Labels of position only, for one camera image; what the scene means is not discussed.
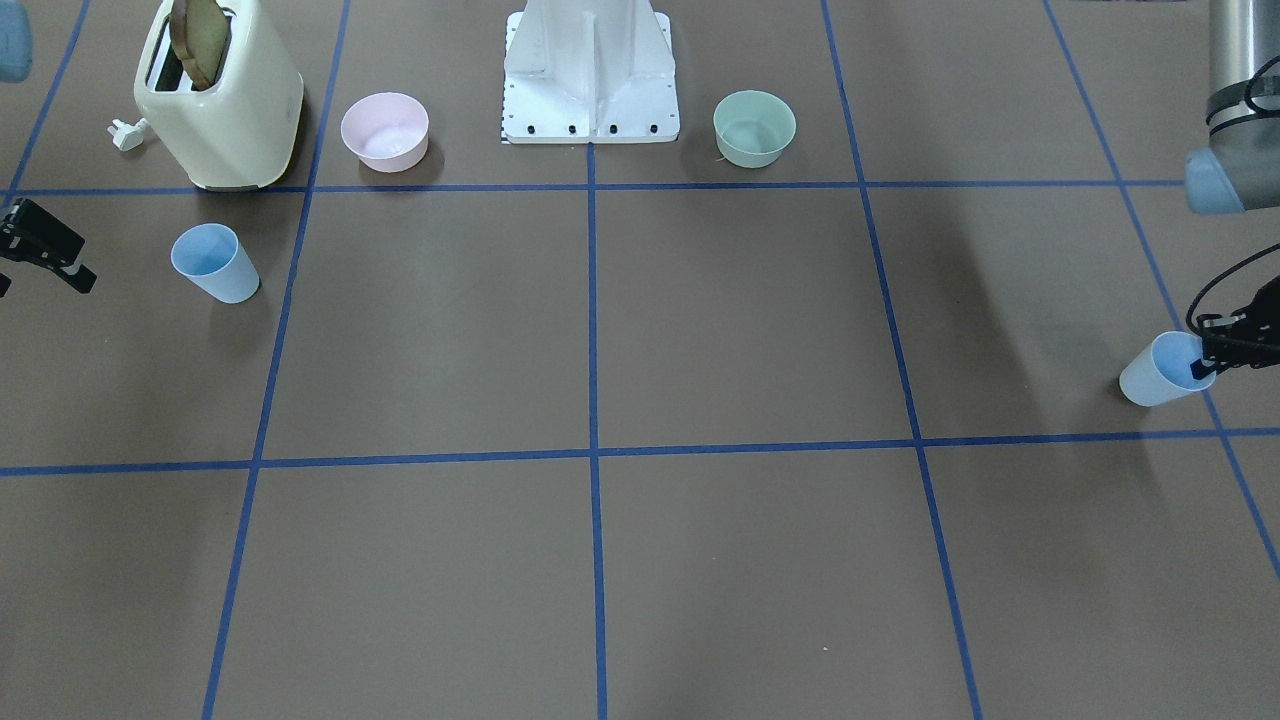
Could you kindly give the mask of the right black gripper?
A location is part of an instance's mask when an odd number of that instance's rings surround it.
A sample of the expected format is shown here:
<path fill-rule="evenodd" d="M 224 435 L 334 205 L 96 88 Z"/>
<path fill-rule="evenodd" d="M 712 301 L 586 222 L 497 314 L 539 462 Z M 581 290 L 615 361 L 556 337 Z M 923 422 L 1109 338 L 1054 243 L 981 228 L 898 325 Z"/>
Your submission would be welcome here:
<path fill-rule="evenodd" d="M 84 238 L 40 206 L 19 197 L 3 215 L 3 258 L 51 270 L 77 293 L 90 293 L 99 277 L 81 263 Z"/>

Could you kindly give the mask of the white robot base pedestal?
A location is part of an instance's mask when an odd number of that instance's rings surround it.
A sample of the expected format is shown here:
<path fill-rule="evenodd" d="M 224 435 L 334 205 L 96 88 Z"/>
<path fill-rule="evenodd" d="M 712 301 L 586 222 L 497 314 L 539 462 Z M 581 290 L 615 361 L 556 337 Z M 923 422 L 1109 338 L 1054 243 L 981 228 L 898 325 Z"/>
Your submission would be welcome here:
<path fill-rule="evenodd" d="M 504 23 L 500 137 L 668 143 L 681 135 L 672 24 L 649 1 L 529 1 Z"/>

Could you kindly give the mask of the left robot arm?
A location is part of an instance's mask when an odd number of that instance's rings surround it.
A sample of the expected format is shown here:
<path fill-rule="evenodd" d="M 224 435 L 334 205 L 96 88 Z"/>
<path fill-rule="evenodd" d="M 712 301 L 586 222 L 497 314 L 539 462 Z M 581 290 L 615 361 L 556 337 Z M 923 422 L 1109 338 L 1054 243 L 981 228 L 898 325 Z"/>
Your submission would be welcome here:
<path fill-rule="evenodd" d="M 1277 208 L 1279 192 L 1279 4 L 1210 4 L 1210 90 L 1206 146 L 1185 160 L 1185 195 L 1199 215 Z M 1252 263 L 1277 252 L 1272 245 L 1233 264 L 1192 300 L 1184 322 L 1199 338 L 1202 356 L 1190 364 L 1196 380 L 1228 369 L 1277 364 L 1277 281 L 1265 283 L 1243 307 L 1202 314 L 1204 296 Z"/>

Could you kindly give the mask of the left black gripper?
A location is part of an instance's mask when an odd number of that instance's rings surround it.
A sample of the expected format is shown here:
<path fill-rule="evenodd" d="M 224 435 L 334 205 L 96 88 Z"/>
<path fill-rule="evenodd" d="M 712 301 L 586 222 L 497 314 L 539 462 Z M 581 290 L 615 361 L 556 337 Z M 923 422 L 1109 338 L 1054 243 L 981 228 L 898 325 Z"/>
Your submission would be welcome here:
<path fill-rule="evenodd" d="M 1193 380 L 1207 380 L 1215 373 L 1240 366 L 1262 369 L 1277 365 L 1277 320 L 1276 295 L 1257 295 L 1231 315 L 1199 315 L 1202 357 L 1190 363 Z"/>

